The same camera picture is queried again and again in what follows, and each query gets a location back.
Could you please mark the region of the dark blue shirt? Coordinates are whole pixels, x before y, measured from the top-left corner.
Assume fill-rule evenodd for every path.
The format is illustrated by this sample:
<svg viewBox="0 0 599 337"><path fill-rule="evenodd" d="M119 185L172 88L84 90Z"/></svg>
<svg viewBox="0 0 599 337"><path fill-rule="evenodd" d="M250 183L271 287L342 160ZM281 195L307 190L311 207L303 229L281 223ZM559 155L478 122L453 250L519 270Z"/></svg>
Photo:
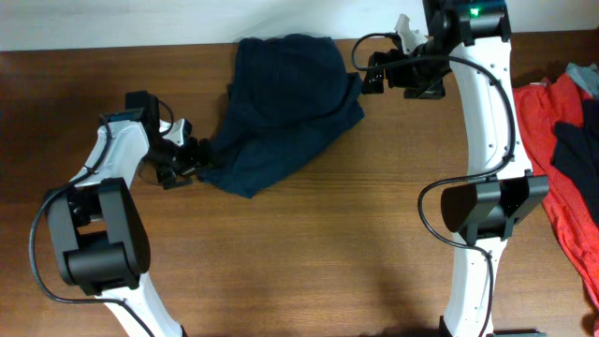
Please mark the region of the dark blue shirt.
<svg viewBox="0 0 599 337"><path fill-rule="evenodd" d="M361 86L329 37L242 39L226 112L211 141L214 161L198 178L252 198L364 118Z"/></svg>

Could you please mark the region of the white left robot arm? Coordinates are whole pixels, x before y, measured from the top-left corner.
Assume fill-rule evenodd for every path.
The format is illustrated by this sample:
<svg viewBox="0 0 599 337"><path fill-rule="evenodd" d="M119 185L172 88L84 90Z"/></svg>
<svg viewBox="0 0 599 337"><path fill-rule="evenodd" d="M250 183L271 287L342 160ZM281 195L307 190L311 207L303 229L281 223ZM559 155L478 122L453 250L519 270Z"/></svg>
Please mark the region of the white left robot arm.
<svg viewBox="0 0 599 337"><path fill-rule="evenodd" d="M143 169L169 190L190 184L212 161L210 143L170 114L147 91L125 96L124 110L99 119L97 139L81 170L47 193L45 218L63 281L84 293L82 304L104 304L130 336L184 336L149 274L148 234L130 187Z"/></svg>

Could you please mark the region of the red garment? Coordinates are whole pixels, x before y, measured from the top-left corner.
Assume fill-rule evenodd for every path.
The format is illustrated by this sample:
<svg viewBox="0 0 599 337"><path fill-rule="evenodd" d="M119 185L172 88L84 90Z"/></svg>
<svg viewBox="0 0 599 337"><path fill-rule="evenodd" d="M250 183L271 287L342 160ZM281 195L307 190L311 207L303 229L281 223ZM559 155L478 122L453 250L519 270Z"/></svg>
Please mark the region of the red garment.
<svg viewBox="0 0 599 337"><path fill-rule="evenodd" d="M566 74L514 91L519 132L533 173L548 176L543 208L559 245L581 276L592 304L597 305L598 227L574 183L551 164L558 142L555 125L583 125L582 101L588 96Z"/></svg>

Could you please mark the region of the grey garment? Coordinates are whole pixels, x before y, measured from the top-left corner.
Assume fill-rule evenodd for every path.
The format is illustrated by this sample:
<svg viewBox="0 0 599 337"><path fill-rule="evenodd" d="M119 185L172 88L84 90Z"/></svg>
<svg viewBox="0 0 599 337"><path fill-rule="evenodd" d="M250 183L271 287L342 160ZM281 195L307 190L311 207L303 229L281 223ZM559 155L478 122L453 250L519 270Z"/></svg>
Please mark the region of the grey garment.
<svg viewBox="0 0 599 337"><path fill-rule="evenodd" d="M592 98L598 98L599 75L598 65L578 66L574 63L567 65L565 69L568 77Z"/></svg>

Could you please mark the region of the black garment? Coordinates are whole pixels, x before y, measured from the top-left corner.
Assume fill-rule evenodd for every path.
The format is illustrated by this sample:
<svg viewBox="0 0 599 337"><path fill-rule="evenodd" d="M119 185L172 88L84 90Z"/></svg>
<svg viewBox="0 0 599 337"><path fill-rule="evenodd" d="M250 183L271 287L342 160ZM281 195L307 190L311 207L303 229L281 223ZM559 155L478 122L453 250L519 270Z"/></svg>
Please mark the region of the black garment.
<svg viewBox="0 0 599 337"><path fill-rule="evenodd" d="M598 225L598 101L582 102L583 126L557 122L552 165L569 178Z"/></svg>

